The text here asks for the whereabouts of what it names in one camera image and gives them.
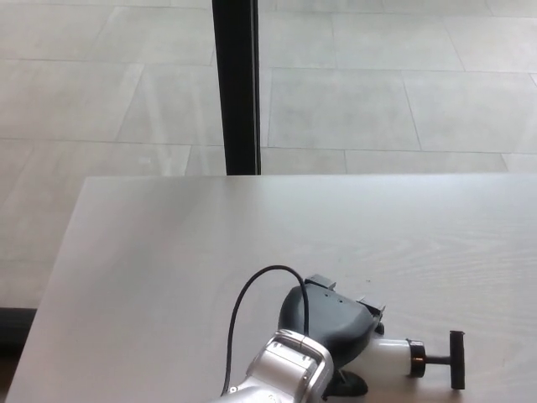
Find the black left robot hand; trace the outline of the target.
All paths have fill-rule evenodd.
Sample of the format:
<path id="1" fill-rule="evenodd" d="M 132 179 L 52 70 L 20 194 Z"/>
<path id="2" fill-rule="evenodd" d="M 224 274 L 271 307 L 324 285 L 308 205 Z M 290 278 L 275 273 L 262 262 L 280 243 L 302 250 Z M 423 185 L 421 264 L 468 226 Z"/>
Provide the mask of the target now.
<path id="1" fill-rule="evenodd" d="M 314 401 L 365 396 L 366 380 L 345 366 L 364 352 L 381 322 L 383 310 L 337 293 L 333 282 L 315 275 L 286 295 L 279 311 L 278 328 L 304 331 L 304 294 L 309 306 L 309 338 L 328 350 L 334 365 L 330 380 Z"/>

